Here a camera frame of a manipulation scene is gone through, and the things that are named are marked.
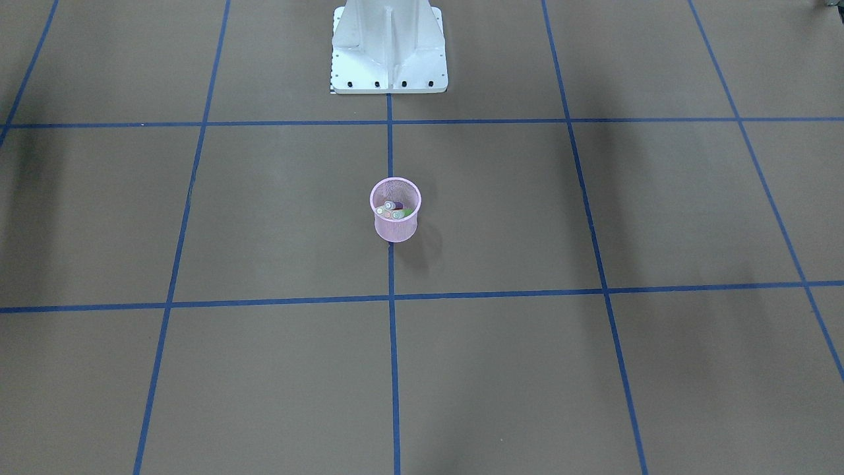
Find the green highlighter pen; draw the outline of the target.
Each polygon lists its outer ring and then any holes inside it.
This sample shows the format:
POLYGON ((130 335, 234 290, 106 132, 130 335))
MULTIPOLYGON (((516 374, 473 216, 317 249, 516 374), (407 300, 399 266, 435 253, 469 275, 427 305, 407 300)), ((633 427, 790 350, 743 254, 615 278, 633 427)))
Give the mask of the green highlighter pen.
POLYGON ((390 218, 392 220, 401 220, 413 214, 413 208, 395 208, 390 211, 390 218))

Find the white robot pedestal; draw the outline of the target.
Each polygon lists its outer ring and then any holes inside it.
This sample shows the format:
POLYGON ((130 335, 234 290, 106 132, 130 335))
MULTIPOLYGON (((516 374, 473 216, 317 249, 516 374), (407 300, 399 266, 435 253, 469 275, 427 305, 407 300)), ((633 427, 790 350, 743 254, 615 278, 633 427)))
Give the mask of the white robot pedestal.
POLYGON ((443 15, 428 1, 347 1, 332 15, 330 92, 447 91, 443 15))

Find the pink mesh pen holder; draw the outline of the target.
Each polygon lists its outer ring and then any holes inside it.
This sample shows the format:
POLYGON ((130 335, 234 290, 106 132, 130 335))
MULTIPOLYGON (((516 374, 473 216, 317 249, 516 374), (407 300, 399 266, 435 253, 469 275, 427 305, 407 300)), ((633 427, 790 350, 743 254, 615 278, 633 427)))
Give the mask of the pink mesh pen holder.
POLYGON ((402 177, 388 177, 378 181, 371 189, 369 205, 376 233, 383 240, 401 243, 413 237, 418 228, 419 211, 422 207, 422 196, 415 183, 402 177), (376 207, 383 206, 385 201, 402 202, 404 208, 413 208, 413 214, 401 220, 379 217, 376 215, 376 207))

